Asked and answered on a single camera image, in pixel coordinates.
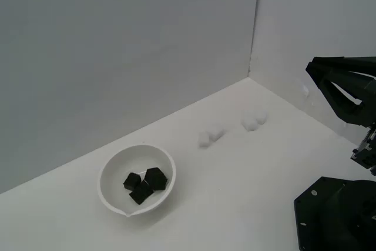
white wall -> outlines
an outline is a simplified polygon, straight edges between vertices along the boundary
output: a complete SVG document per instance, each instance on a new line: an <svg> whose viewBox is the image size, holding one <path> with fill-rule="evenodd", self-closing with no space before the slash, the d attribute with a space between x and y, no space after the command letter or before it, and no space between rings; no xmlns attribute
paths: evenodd
<svg viewBox="0 0 376 251"><path fill-rule="evenodd" d="M375 56L375 0L258 0L250 77L353 142L366 133L344 125L306 74L315 56ZM302 88L308 87L305 98Z"/></svg>
<svg viewBox="0 0 376 251"><path fill-rule="evenodd" d="M0 0L0 193L245 78L255 6Z"/></svg>

black block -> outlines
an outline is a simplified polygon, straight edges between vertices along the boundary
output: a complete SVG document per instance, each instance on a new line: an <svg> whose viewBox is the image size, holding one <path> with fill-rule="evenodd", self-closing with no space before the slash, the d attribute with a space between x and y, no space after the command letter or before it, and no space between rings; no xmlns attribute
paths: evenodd
<svg viewBox="0 0 376 251"><path fill-rule="evenodd" d="M123 185L125 189L134 190L141 183L141 177L137 173L130 173Z"/></svg>
<svg viewBox="0 0 376 251"><path fill-rule="evenodd" d="M145 181L153 190L165 190L167 177L159 168L151 168L146 171Z"/></svg>
<svg viewBox="0 0 376 251"><path fill-rule="evenodd" d="M144 180L132 191L129 196L140 205L146 200L151 194L153 194L153 189Z"/></svg>

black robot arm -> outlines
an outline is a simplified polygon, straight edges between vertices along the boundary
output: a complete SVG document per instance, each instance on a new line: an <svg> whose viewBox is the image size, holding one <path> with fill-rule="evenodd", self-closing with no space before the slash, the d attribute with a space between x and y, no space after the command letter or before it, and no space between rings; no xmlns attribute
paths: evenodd
<svg viewBox="0 0 376 251"><path fill-rule="evenodd" d="M351 158L376 175L376 58L315 57L306 71L340 119L370 129Z"/></svg>

bowl rim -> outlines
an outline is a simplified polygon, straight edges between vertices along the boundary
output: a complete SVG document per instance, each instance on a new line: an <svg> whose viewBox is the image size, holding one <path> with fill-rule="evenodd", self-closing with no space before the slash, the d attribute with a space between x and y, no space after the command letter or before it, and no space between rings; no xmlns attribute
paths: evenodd
<svg viewBox="0 0 376 251"><path fill-rule="evenodd" d="M145 207L145 208L143 208L141 210L137 210L137 211L135 211L135 212L133 212L131 214L128 214L128 213L125 213L124 211L122 211L122 210L120 210L118 208L115 208L114 206L112 206L110 203L107 202L107 200L105 199L105 197L102 194L102 189L100 188L100 180L102 179L102 174L103 174L103 171L104 171L105 167L111 161L112 158L114 158L117 154L121 153L122 151L124 151L126 149L129 149L131 147L135 147L135 146L151 146L151 147L154 147L154 148L162 151L169 158L169 160L170 160L171 167L172 167L172 177L171 177L171 180L170 180L169 187L164 191L164 194L162 195L162 197L156 203L154 203L154 204L152 204L152 205L150 205L148 207ZM111 158L109 158L106 161L106 163L102 166L102 168L99 171L99 176L98 176L98 181L97 181L97 191L98 191L98 195L99 195L100 200L102 201L102 203L108 209L110 209L111 211L114 211L115 213L118 213L118 214L121 214L121 215L125 215L126 217L131 217L131 216L134 216L134 215L138 215L138 214L142 214L142 213L148 212L148 211L153 210L154 208L158 207L168 197L168 195L170 194L170 192L172 190L172 187L174 186L175 179L176 179L176 166L175 166L175 162L172 159L171 155L166 150L164 150L163 148L161 148L159 146L152 145L152 144L149 144L149 143L137 143L137 144L129 145L129 146L121 149L120 151L118 151L116 154L114 154Z"/></svg>

white block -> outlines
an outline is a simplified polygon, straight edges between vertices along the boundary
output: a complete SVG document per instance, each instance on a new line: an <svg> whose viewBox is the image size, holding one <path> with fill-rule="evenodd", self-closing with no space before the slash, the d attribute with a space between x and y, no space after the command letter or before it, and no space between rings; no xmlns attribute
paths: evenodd
<svg viewBox="0 0 376 251"><path fill-rule="evenodd" d="M265 110L258 109L254 111L254 118L259 125L265 124L267 117L268 117L268 114Z"/></svg>
<svg viewBox="0 0 376 251"><path fill-rule="evenodd" d="M248 132L256 130L259 127L259 124L257 123L256 119L251 115L244 116L241 120L241 124Z"/></svg>
<svg viewBox="0 0 376 251"><path fill-rule="evenodd" d="M199 147L206 148L210 146L210 138L207 132L199 133Z"/></svg>
<svg viewBox="0 0 376 251"><path fill-rule="evenodd" d="M224 135L224 128L220 125L211 125L207 133L209 134L210 140L215 142Z"/></svg>

